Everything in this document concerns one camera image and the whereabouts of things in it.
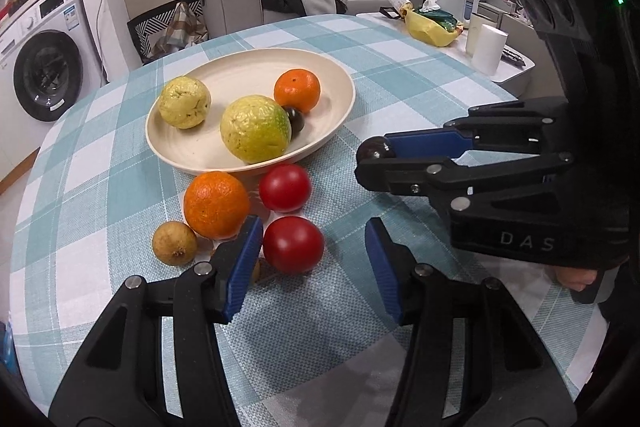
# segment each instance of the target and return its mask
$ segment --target coffee table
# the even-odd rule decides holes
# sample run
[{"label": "coffee table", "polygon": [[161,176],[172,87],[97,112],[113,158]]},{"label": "coffee table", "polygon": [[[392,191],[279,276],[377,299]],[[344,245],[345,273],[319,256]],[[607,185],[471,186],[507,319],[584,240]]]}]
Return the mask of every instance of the coffee table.
[{"label": "coffee table", "polygon": [[[169,55],[91,94],[52,128],[22,199],[10,276],[15,344],[31,399],[48,409],[94,320],[129,275],[154,281],[183,270],[158,262],[150,247],[158,225],[182,219],[182,196],[192,179],[160,162],[146,144],[145,117],[162,85],[208,60],[267,46],[340,62],[357,96],[337,136],[302,162],[314,185],[303,214],[326,238],[321,263],[309,277],[267,277],[249,290],[233,322],[216,328],[242,424],[384,424],[409,333],[385,313],[369,266],[364,224],[372,216],[382,216],[395,241],[449,277],[499,277],[576,396],[606,333],[597,307],[574,303],[542,266],[451,248],[426,198],[367,192],[353,176],[363,139],[441,126],[470,105],[511,95],[394,29],[349,16],[315,16]],[[474,152],[461,161],[505,157]],[[162,335],[168,408],[179,413],[170,319]],[[459,384],[449,410],[456,396]]]},{"label": "coffee table", "polygon": [[[384,15],[382,15],[382,13],[379,12],[360,13],[356,15],[356,17],[377,22],[378,24],[382,24],[384,26],[387,26],[388,28],[393,28],[404,35],[409,34],[403,20],[392,20],[388,17],[385,17]],[[465,51],[467,33],[468,31],[464,30],[462,34],[449,46],[444,46],[443,48],[436,48],[435,46],[430,47],[435,48],[445,55],[451,58],[455,58],[458,62],[464,64],[465,66],[472,68],[471,57],[467,55]],[[526,73],[535,66],[535,63],[529,57],[523,55],[519,51],[514,50],[510,46],[505,46],[505,48],[520,55],[520,57],[522,57],[522,60],[524,60],[525,65],[520,68],[508,62],[505,62],[504,60],[501,60],[500,63],[498,63],[497,71],[495,72],[495,74],[492,74],[492,76],[489,76],[489,80],[503,87],[512,95],[520,96],[524,93],[524,91],[527,89],[527,85],[529,84],[530,77]]]}]

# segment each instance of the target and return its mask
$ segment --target washing machine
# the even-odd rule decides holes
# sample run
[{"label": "washing machine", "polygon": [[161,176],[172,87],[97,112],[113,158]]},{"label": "washing machine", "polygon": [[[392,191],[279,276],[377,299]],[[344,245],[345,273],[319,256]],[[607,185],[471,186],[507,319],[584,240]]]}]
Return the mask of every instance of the washing machine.
[{"label": "washing machine", "polygon": [[0,148],[9,166],[104,83],[82,0],[38,0],[20,15],[0,36]]}]

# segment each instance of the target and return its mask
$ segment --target floor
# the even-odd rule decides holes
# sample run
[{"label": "floor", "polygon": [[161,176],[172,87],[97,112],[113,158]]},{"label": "floor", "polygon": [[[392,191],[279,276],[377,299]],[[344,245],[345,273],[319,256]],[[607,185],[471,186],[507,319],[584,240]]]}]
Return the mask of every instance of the floor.
[{"label": "floor", "polygon": [[25,174],[3,194],[0,194],[0,321],[6,323],[9,314],[9,267],[14,242],[15,220],[27,185]]}]

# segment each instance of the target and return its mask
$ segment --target red tomato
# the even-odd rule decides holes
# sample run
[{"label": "red tomato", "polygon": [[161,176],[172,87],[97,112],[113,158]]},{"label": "red tomato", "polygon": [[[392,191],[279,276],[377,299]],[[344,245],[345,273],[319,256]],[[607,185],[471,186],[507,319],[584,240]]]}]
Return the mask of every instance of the red tomato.
[{"label": "red tomato", "polygon": [[281,217],[264,232],[262,251],[275,269],[283,273],[304,273],[320,261],[324,237],[318,227],[304,217]]},{"label": "red tomato", "polygon": [[258,187],[264,206],[276,212],[302,208],[311,195],[311,181],[298,165],[278,165],[260,180]]}]

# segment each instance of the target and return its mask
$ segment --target white side table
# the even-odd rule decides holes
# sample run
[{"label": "white side table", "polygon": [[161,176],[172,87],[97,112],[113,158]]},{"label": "white side table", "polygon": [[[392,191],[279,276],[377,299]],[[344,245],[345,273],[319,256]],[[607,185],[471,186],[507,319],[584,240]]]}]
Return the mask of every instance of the white side table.
[{"label": "white side table", "polygon": [[[376,12],[359,13],[356,15],[356,17],[377,22],[378,24],[382,24],[383,26],[387,26],[388,28],[393,28],[395,30],[398,30],[399,32],[404,33],[405,35],[409,34],[403,20],[400,20],[400,19],[392,20],[382,15],[382,13],[376,13]],[[456,40],[454,40],[449,46],[445,46],[443,48],[437,48],[436,46],[432,46],[432,47],[441,51],[446,55],[449,55],[449,57],[451,58],[455,58],[458,62],[461,62],[465,66],[469,66],[470,68],[472,68],[471,57],[467,55],[465,52],[466,34],[467,34],[467,31],[464,30],[462,32],[462,35],[460,35]],[[519,68],[508,62],[505,62],[504,60],[501,60],[500,63],[498,64],[498,70],[495,72],[494,75],[490,76],[489,79],[495,84],[498,84],[503,89],[510,92],[513,96],[518,97],[524,93],[530,81],[530,75],[523,74],[523,73],[526,73],[527,71],[532,69],[535,66],[535,63],[533,63],[533,60],[531,60],[529,57],[526,57],[525,55],[514,50],[513,48],[509,46],[505,46],[505,47],[508,50],[520,55],[520,57],[522,57],[522,60],[524,60],[525,65],[524,67]]]}]

